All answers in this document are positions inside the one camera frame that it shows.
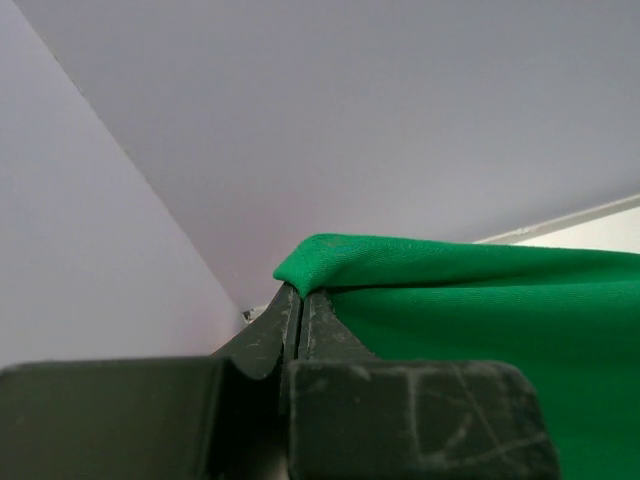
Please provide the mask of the green t shirt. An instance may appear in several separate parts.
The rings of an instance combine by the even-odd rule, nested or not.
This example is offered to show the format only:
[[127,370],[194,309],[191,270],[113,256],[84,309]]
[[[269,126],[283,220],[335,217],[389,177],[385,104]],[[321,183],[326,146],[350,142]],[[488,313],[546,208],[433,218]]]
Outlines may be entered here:
[[318,234],[274,277],[325,291],[386,360],[497,360],[534,384],[567,479],[639,475],[634,253]]

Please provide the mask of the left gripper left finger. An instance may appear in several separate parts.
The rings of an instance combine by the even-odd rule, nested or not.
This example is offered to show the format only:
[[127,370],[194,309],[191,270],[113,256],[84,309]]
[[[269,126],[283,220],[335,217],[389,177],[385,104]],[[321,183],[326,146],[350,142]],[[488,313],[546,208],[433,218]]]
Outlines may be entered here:
[[213,479],[287,476],[287,367],[296,358],[302,310],[298,292],[283,284],[266,310],[213,354],[221,367],[209,457]]

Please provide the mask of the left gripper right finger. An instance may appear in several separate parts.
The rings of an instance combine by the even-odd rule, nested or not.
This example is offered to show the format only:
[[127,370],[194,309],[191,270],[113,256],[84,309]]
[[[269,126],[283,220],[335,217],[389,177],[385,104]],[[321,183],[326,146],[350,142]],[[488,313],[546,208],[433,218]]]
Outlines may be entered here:
[[338,318],[329,294],[313,292],[303,301],[295,360],[356,364],[379,360]]

